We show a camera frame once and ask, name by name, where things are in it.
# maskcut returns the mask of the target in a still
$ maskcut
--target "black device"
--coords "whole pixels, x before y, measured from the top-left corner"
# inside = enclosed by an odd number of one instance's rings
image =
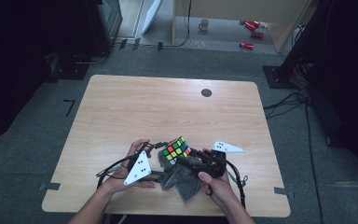
[[[28,1],[0,1],[0,135],[51,73],[37,17]]]
[[[100,173],[98,173],[96,175],[97,177],[99,177],[97,188],[101,186],[101,184],[103,183],[103,179],[107,175],[111,176],[110,173],[113,173],[114,168],[116,166],[118,166],[119,164],[121,164],[123,161],[129,161],[126,168],[130,172],[131,169],[133,168],[134,164],[138,161],[138,158],[140,157],[141,153],[145,152],[146,154],[149,154],[151,152],[151,150],[153,150],[155,148],[166,147],[167,145],[169,145],[169,143],[167,143],[167,142],[163,142],[163,143],[160,142],[155,145],[150,144],[150,143],[144,143],[142,145],[142,147],[133,155],[130,155],[120,161],[113,163],[111,166],[107,167],[106,169],[104,169]],[[189,169],[192,172],[192,174],[195,176],[195,178],[198,178],[199,172],[205,172],[205,173],[211,175],[211,177],[217,178],[217,177],[222,176],[225,173],[226,166],[228,164],[235,174],[235,182],[236,182],[237,187],[240,191],[241,204],[243,205],[243,207],[246,208],[245,194],[243,192],[243,186],[244,186],[245,179],[242,181],[241,177],[240,177],[240,173],[238,172],[237,168],[231,162],[226,160],[225,152],[216,151],[216,150],[200,151],[200,150],[191,148],[191,152],[190,152],[188,158],[190,158],[190,157],[197,158],[198,161],[194,162],[192,160],[187,160],[185,158],[178,156],[175,165],[170,166],[169,168],[166,168],[163,172],[151,171],[149,175],[145,176],[144,178],[139,179],[139,181],[154,181],[157,183],[161,183],[167,179],[166,178],[167,176],[170,176],[172,174],[172,171],[177,166],[181,166],[181,167],[185,167],[185,168]]]
[[[290,78],[300,63],[313,64],[307,92],[326,144],[358,157],[358,1],[320,1],[283,64],[263,66],[269,86],[295,88]]]
[[[118,0],[33,1],[59,56],[52,79],[83,79],[90,63],[107,56],[122,23]]]

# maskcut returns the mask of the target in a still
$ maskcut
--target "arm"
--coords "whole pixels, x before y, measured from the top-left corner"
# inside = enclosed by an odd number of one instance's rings
[[[205,193],[210,194],[209,188],[212,188],[211,199],[223,210],[230,224],[255,223],[232,190],[227,172],[219,178],[212,178],[207,173],[199,172],[199,178],[202,181],[201,189]]]
[[[135,153],[143,143],[148,142],[147,139],[141,139],[131,144],[131,148],[127,156]],[[122,165],[127,167],[128,161],[123,161]],[[118,169],[115,173],[115,177],[126,177],[128,175],[128,170],[124,167]],[[139,182],[136,181],[128,186],[124,185],[124,179],[114,179],[112,177],[108,178],[101,186],[92,194],[89,200],[83,205],[83,207],[77,212],[77,214],[69,221],[69,223],[101,223],[103,218],[104,210],[108,205],[112,196],[125,189],[131,187],[139,188],[154,188],[155,185],[151,182]]]

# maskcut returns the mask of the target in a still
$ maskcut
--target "white triangular marker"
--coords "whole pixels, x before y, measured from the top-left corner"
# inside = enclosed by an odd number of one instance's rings
[[[124,181],[124,185],[127,186],[147,175],[150,175],[151,173],[152,170],[150,168],[149,160],[147,159],[146,152],[143,151],[141,155],[139,155],[138,160],[136,160],[129,175]]]
[[[217,140],[213,146],[212,150],[222,151],[222,152],[244,152],[245,150],[240,147],[234,147],[228,143]]]

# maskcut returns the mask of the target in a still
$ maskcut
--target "gray carpet floor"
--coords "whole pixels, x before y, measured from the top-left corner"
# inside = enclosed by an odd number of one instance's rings
[[[89,67],[85,80],[43,84],[22,109],[10,129],[0,136],[0,223],[65,223],[73,214],[42,210],[45,191],[71,129],[79,103],[92,75],[181,77],[253,81],[262,104],[278,103],[294,90],[273,90],[262,65],[281,65],[284,56],[252,52],[170,49],[131,46],[114,48],[102,62]],[[71,113],[67,100],[76,100]],[[289,107],[279,108],[280,113]],[[310,114],[312,155],[306,109]],[[346,148],[330,148],[312,108],[302,105],[271,119],[268,126],[288,190],[291,215],[255,217],[257,223],[358,223],[358,159]],[[321,207],[318,205],[311,156]]]

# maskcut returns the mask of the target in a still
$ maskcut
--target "black cable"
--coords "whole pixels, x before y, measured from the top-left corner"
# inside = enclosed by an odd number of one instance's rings
[[[75,62],[77,64],[96,64],[96,63],[100,63],[101,61],[103,61],[106,57],[107,57],[108,53],[105,53],[104,56],[98,60],[98,61],[95,61],[95,62],[89,62],[89,63],[82,63],[82,62]]]
[[[354,167],[354,171],[353,171],[353,173],[352,173],[352,175],[351,175],[351,179],[350,179],[350,181],[352,181],[352,180],[353,180],[354,175],[356,174],[356,171],[357,171],[357,164],[358,164],[358,162],[356,162],[356,165],[355,165],[355,167]]]
[[[115,177],[115,176],[112,176],[112,175],[107,175],[107,176],[109,176],[111,178],[114,178],[114,179],[125,179],[125,178],[127,178],[126,176],[124,176],[124,177]]]
[[[294,37],[295,37],[295,31],[296,31],[296,30],[294,30],[294,31],[292,32],[292,48],[293,48],[293,46],[295,45],[295,43],[297,42],[297,40],[300,38],[300,36],[302,35],[302,33],[303,33],[305,27],[306,27],[305,25],[298,25],[298,26],[297,26],[298,32],[297,32],[297,34],[296,34],[296,38],[294,38]]]
[[[280,115],[283,115],[283,114],[286,114],[288,113],[289,111],[295,109],[296,107],[299,107],[300,105],[306,103],[309,98],[304,96],[302,93],[300,93],[301,91],[305,90],[305,88],[302,88],[300,90],[298,90],[297,92],[292,92],[290,93],[288,96],[284,97],[279,103],[277,104],[274,104],[274,105],[268,105],[268,106],[264,106],[263,109],[270,109],[272,108],[272,111],[269,112],[267,115],[266,115],[266,119],[270,119],[270,118],[273,118],[273,117],[277,117],[277,116],[280,116]],[[289,99],[290,97],[292,96],[296,96],[296,100],[291,100],[291,101],[286,101],[287,99]],[[279,106],[282,106],[282,105],[295,105],[293,107],[291,107],[290,109],[286,110],[285,112],[282,112],[282,113],[279,113],[279,114],[275,114],[275,115],[271,115],[276,108],[278,108]]]
[[[305,104],[305,114],[306,114],[306,118],[307,118],[308,144],[309,144],[309,148],[310,148],[310,165],[312,168],[313,183],[315,184],[316,198],[318,200],[319,217],[321,219],[321,224],[324,224],[324,213],[322,211],[321,198],[319,195],[318,179],[316,178],[315,164],[313,161],[312,142],[310,139],[310,118],[309,118],[309,114],[308,114],[308,104]]]
[[[326,40],[327,40],[328,24],[330,23],[330,15],[331,15],[331,10],[332,10],[333,5],[334,5],[334,1],[335,1],[335,0],[333,0],[333,1],[331,2],[330,8],[329,8],[329,10],[328,10],[326,27],[324,28],[324,46],[325,46],[325,43],[326,43]]]
[[[182,47],[187,41],[190,39],[190,15],[191,15],[191,0],[188,5],[188,13],[187,13],[187,24],[185,22],[185,27],[187,28],[187,35],[183,42],[180,45],[169,45],[164,46],[164,48],[179,48]],[[157,47],[158,45],[139,45],[140,47]]]
[[[241,204],[246,209],[245,193],[243,192],[243,186],[244,186],[243,181],[246,181],[248,179],[248,176],[246,175],[242,181],[240,172],[238,171],[237,167],[235,167],[234,164],[232,164],[231,162],[229,162],[228,160],[226,160],[224,158],[218,158],[218,157],[214,157],[214,158],[227,163],[231,167],[232,171],[235,174],[235,179],[236,179],[235,183],[237,184],[238,190],[240,191]]]
[[[101,184],[103,183],[103,180],[104,178],[109,175],[108,172],[110,169],[112,169],[113,167],[119,165],[120,163],[124,162],[124,161],[127,161],[127,160],[130,160],[132,159],[134,156],[131,155],[129,157],[126,157],[124,159],[121,159],[115,163],[113,163],[112,165],[110,165],[108,168],[102,170],[100,173],[97,174],[98,177],[100,177],[100,179],[98,180],[98,185],[97,185],[97,189],[101,186]]]
[[[236,184],[237,184],[238,189],[240,190],[241,204],[246,209],[245,193],[243,192],[243,186],[242,186],[242,181],[241,181],[241,177],[240,177],[240,172],[238,171],[237,167],[234,166],[234,164],[232,164],[228,160],[225,160],[225,161],[231,167],[231,169],[234,171],[234,174],[235,174],[236,180],[237,180]]]

